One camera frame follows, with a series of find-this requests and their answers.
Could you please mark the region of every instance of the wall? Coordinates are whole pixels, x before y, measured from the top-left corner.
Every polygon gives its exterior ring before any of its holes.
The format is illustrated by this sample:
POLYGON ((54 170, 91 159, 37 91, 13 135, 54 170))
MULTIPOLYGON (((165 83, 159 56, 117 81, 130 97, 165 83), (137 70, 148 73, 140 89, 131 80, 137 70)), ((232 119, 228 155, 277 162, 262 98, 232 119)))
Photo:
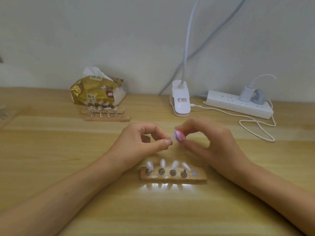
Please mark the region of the wall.
MULTIPOLYGON (((241 0, 201 0, 189 53, 241 0)), ((0 86, 68 89, 86 66, 157 93, 183 56, 195 0, 1 0, 0 86)), ((191 95, 237 94, 254 77, 271 99, 315 101, 315 0, 247 0, 188 63, 191 95)), ((164 91, 169 94, 170 88, 164 91)))

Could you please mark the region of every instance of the power outlet socket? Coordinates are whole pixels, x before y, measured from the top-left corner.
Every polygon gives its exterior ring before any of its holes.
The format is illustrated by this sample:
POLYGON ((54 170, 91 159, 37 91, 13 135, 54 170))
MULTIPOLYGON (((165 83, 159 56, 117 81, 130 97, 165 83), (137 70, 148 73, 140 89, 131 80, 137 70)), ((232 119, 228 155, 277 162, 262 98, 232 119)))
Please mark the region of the power outlet socket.
POLYGON ((204 104, 264 119, 269 119, 273 115, 273 110, 267 102, 263 105, 244 102, 238 100, 237 95, 212 90, 209 90, 207 100, 204 104))

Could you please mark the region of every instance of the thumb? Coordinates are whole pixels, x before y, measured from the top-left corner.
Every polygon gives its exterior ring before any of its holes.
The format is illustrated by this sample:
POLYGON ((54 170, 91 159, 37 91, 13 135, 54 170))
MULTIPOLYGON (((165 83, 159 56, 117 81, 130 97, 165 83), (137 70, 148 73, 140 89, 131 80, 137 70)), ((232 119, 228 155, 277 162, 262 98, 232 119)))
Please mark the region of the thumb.
POLYGON ((181 145, 185 146, 188 150, 190 150, 192 153, 196 154, 197 156, 200 156, 204 158, 205 160, 209 160, 209 151, 204 146, 201 146, 198 143, 195 143, 194 141, 190 140, 184 140, 180 143, 181 145))
POLYGON ((173 142, 170 139, 161 139, 152 143, 144 143, 143 144, 143 154, 146 156, 154 154, 159 151, 163 151, 168 149, 173 142))

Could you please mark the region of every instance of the gold tissue package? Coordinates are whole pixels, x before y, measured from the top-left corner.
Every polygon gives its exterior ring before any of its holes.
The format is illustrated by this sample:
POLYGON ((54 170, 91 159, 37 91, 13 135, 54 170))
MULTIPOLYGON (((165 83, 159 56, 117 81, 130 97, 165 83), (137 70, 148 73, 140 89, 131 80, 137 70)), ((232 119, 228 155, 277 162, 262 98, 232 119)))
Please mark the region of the gold tissue package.
POLYGON ((116 103, 118 105, 126 95, 123 79, 106 76, 97 67, 85 68, 83 78, 75 82, 70 88, 73 102, 84 104, 86 100, 96 103, 116 103))

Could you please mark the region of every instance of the wooden tabletop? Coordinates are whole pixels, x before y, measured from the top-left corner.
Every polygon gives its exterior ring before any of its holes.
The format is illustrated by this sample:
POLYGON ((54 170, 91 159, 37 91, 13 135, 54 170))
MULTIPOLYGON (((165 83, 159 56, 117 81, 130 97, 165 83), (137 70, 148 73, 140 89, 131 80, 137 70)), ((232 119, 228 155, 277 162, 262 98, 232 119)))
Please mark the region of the wooden tabletop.
MULTIPOLYGON (((191 103, 202 104, 191 98, 191 103)), ((93 162, 128 123, 86 122, 66 90, 0 88, 0 105, 19 111, 0 130, 0 211, 93 162)), ((158 123, 169 135, 187 118, 176 117, 168 96, 129 94, 119 107, 133 121, 158 123)), ((315 104, 274 103, 275 143, 238 125, 239 117, 192 108, 227 125, 255 163, 315 193, 315 104)), ((254 124, 251 130, 262 134, 254 124)), ((200 133, 189 138, 202 144, 200 133)), ((125 172, 84 207, 60 235, 302 235, 268 205, 226 180, 175 143, 125 172), (205 185, 152 184, 139 180, 146 160, 204 167, 205 185)))

